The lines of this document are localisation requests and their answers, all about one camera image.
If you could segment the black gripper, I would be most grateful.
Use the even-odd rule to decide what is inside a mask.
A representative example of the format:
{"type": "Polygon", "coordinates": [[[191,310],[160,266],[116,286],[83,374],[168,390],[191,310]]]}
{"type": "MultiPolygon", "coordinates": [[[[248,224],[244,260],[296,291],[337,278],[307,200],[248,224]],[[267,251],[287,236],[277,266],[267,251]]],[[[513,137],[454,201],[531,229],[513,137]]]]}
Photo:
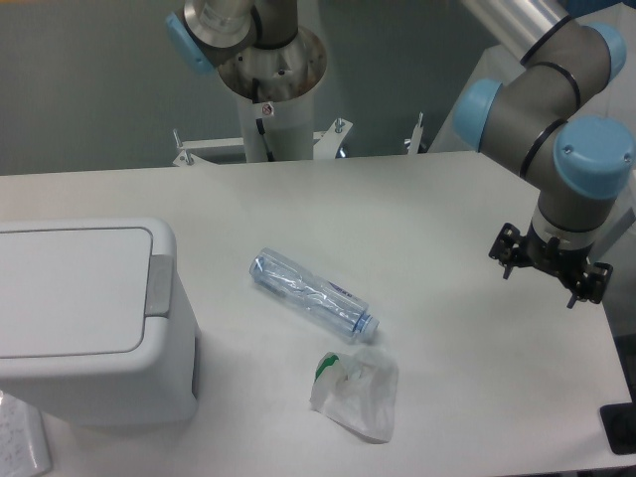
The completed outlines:
{"type": "Polygon", "coordinates": [[[566,307],[572,309],[577,302],[600,304],[612,277],[612,266],[605,262],[587,264],[591,246],[576,249],[560,247],[558,238],[543,241],[535,232],[523,236],[510,223],[504,223],[497,234],[488,256],[504,269],[507,280],[514,268],[531,267],[556,277],[571,296],[566,307]]]}

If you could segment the second grey robot arm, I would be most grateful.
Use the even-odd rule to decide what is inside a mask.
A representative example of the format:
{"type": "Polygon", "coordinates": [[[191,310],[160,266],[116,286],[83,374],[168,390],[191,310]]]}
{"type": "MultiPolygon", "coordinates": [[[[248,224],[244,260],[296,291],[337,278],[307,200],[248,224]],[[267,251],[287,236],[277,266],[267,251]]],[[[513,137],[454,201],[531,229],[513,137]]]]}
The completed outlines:
{"type": "Polygon", "coordinates": [[[165,19],[184,63],[209,74],[249,48],[280,51],[299,30],[295,1],[185,1],[165,19]]]}

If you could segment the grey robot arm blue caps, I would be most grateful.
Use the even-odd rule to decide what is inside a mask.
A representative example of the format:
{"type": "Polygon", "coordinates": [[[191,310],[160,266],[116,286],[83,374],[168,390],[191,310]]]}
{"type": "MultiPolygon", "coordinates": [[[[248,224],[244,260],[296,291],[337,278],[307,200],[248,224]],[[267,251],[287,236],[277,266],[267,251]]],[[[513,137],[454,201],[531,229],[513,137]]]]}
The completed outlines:
{"type": "Polygon", "coordinates": [[[480,79],[460,96],[455,133],[539,192],[529,228],[504,225],[490,250],[506,272],[555,277],[572,302],[599,303],[613,268],[591,258],[635,162],[621,122],[581,115],[623,69],[622,35],[583,26],[556,1],[470,1],[468,10],[522,66],[509,83],[480,79]]]}

